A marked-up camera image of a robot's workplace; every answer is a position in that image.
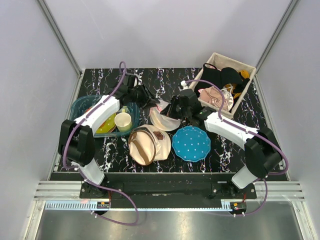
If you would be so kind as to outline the white mesh laundry bag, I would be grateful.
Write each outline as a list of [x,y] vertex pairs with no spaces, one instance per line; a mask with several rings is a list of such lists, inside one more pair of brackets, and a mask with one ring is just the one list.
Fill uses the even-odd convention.
[[181,125],[180,119],[171,119],[165,115],[161,114],[161,111],[168,105],[169,103],[159,100],[159,103],[156,104],[155,107],[151,107],[149,110],[149,118],[151,123],[158,129],[171,132],[178,129]]

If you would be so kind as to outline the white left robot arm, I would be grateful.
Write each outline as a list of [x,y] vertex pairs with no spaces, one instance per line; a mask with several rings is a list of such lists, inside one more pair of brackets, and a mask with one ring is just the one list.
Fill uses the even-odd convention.
[[64,120],[61,124],[58,153],[62,156],[63,167],[77,169],[86,182],[91,182],[90,192],[97,198],[108,193],[103,182],[105,174],[96,163],[94,134],[98,128],[124,105],[135,103],[141,109],[155,107],[160,101],[131,73],[122,74],[114,89],[86,113],[75,120]]

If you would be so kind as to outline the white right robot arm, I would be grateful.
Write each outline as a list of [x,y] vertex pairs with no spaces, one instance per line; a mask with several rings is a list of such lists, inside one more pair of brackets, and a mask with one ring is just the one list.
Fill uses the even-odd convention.
[[227,185],[228,195],[232,198],[243,195],[245,187],[255,180],[273,175],[274,168],[285,159],[270,128],[256,129],[230,120],[217,110],[202,106],[196,93],[189,88],[173,96],[160,114],[169,119],[188,119],[194,126],[220,135],[244,150],[245,166]]

